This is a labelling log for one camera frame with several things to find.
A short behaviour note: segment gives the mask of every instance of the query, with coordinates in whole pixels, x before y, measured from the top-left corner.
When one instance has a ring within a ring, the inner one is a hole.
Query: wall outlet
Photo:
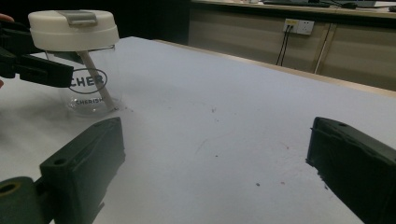
[[[311,35],[312,29],[314,29],[313,21],[298,21],[296,33],[300,35]]]
[[[297,33],[298,25],[299,25],[299,21],[298,20],[285,19],[285,25],[283,25],[283,32],[286,32],[286,29],[288,28],[288,26],[292,26],[290,32],[291,33]]]

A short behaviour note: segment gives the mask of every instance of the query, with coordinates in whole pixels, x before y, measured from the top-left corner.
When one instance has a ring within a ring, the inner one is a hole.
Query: clear plastic container
[[[38,11],[29,14],[35,46],[47,58],[74,67],[69,88],[60,89],[66,107],[82,116],[118,110],[122,92],[113,15],[98,10]]]

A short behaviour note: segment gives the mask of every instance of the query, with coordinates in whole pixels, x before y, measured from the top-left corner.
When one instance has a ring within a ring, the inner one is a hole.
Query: container lid
[[[37,11],[28,18],[35,46],[43,50],[101,49],[120,40],[113,14],[107,11]]]

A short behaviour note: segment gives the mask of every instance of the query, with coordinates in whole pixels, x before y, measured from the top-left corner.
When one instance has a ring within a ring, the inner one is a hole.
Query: wire
[[[330,6],[337,6],[337,7],[340,7],[342,4],[341,3],[337,3],[336,1],[334,1],[334,0],[330,0],[331,1],[331,3],[329,3],[329,2],[323,2],[323,1],[320,1],[320,3],[324,3],[324,4],[327,4],[327,5],[330,5]]]
[[[283,56],[282,56],[282,61],[280,61],[280,66],[283,66],[283,59],[285,58],[286,48],[288,47],[288,42],[289,42],[288,40],[289,40],[289,35],[290,35],[290,31],[291,31],[292,27],[293,26],[290,27],[290,29],[286,35],[286,44],[285,44],[285,49],[283,50]]]
[[[285,41],[286,41],[287,37],[289,36],[288,33],[290,33],[292,28],[293,28],[293,26],[290,26],[290,25],[288,25],[286,27],[285,34],[283,35],[282,47],[280,48],[279,55],[277,56],[276,65],[279,63],[280,55],[282,54],[283,47],[285,46]]]

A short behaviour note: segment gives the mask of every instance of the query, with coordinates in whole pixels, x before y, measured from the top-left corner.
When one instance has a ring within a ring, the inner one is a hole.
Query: white table
[[[0,90],[0,179],[38,165],[100,119],[121,117],[126,162],[95,224],[361,223],[305,163],[315,117],[396,148],[396,98],[129,37],[125,107],[75,118],[56,89]]]

